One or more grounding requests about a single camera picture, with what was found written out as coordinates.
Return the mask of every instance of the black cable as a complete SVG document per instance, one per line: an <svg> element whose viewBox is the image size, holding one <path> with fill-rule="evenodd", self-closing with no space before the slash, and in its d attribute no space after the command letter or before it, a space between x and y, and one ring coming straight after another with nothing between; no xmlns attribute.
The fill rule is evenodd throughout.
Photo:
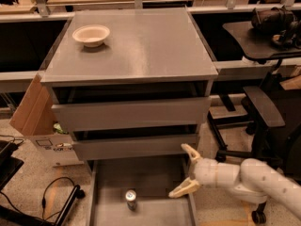
<svg viewBox="0 0 301 226"><path fill-rule="evenodd" d="M27 215L26 213L22 212L20 209L18 209L12 202L11 200L9 199L9 197L3 193L2 191L0 191L0 194L2 194L8 201L8 203L10 204L10 206L15 210L17 211L18 213L22 214L22 215L25 215L25 216L28 216L28 217L31 217L31 218L35 218L37 220L41 220L42 223L40 226L42 226L45 222L48 222L48 223L51 223L51 224L54 224L53 222L49 222L48 219L52 218L53 216L59 214L61 211L58 211L54 214L52 214L51 216L49 216L48 218L44 218L44 213L45 213L45 208L46 208L46 199L45 199L45 195L46 195L46 192L48 190L48 188L53 184L55 183L56 181L58 180L62 180L62 179L67 179L69 180L73 186L75 186L75 183L74 181L70 178L70 177L59 177L59 178L56 178L55 180L53 180L53 182L51 182L44 190L44 193L43 193L43 199L42 199L42 208L43 208L43 212L42 212L42 218L39 218L39 217L33 217L33 216L30 216L30 215Z"/></svg>
<svg viewBox="0 0 301 226"><path fill-rule="evenodd" d="M12 202L11 200L9 199L9 197L4 193L4 192L1 192L0 191L0 194L2 194L8 201L8 203L10 204L10 206L15 210L17 211L18 213L22 214L22 215L25 215L25 216L28 216L28 217L32 217L32 218L35 218L37 220L42 220L44 221L44 219L42 218L38 218L38 217L33 217L33 216L30 216L30 215L27 215L26 213L22 212L20 209L18 209Z"/></svg>
<svg viewBox="0 0 301 226"><path fill-rule="evenodd" d="M67 179L67 180L69 180L69 181L72 183L72 185L75 186L74 181L73 181L70 177L59 177L59 178L56 178L55 180L53 180L53 182L51 182L51 183L45 188L44 193L43 193L43 198L42 198L42 200L41 200L41 206L42 206L42 208L43 208L41 217L43 218L43 220L46 220L46 219L44 219L44 213L45 213L45 208L46 208L46 199L45 199L46 192L47 192L48 188L49 188L53 183L55 183L55 182L58 181L58 180L62 180L62 179Z"/></svg>
<svg viewBox="0 0 301 226"><path fill-rule="evenodd" d="M9 142L12 142L12 143L15 143L16 140L20 140L21 142L15 143L18 147L24 142L23 139L16 138L15 136L12 136L12 135L0 135L0 137L11 137L12 140L10 140Z"/></svg>

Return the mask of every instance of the white bowl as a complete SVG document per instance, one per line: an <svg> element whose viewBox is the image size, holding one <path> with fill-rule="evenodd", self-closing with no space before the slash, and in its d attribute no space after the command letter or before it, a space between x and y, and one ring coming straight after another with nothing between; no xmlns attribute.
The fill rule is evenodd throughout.
<svg viewBox="0 0 301 226"><path fill-rule="evenodd" d="M102 25L87 25L76 29L72 36L76 41L82 42L86 47L97 47L103 44L110 34L110 29Z"/></svg>

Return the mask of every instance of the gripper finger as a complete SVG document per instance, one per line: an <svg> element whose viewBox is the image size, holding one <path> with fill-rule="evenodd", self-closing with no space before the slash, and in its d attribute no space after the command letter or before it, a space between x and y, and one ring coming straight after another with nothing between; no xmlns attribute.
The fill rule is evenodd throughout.
<svg viewBox="0 0 301 226"><path fill-rule="evenodd" d="M200 184L197 180L191 180L187 177L182 183L169 192L169 198L179 198L185 194L197 191L200 188Z"/></svg>
<svg viewBox="0 0 301 226"><path fill-rule="evenodd" d="M185 150L188 153L190 160L193 164L196 164L197 161L200 158L202 158L200 156L200 154L195 149L193 149L191 146L189 146L188 144L182 144L181 147L183 150Z"/></svg>

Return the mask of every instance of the small metal cup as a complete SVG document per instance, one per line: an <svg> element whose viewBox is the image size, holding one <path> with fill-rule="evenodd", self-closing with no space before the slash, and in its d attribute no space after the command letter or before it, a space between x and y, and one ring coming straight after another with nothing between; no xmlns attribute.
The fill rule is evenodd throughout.
<svg viewBox="0 0 301 226"><path fill-rule="evenodd" d="M130 210L134 211L137 207L136 193L133 190L128 190L125 193L125 199Z"/></svg>

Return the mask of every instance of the cardboard box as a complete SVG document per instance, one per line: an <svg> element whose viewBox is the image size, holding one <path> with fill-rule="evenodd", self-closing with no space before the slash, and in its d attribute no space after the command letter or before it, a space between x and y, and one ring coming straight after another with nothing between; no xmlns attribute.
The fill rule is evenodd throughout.
<svg viewBox="0 0 301 226"><path fill-rule="evenodd" d="M56 118L52 105L47 88L36 75L9 124L30 139L53 167L83 164L73 150L71 136L54 133Z"/></svg>
<svg viewBox="0 0 301 226"><path fill-rule="evenodd" d="M284 89L301 89L301 75L281 82Z"/></svg>

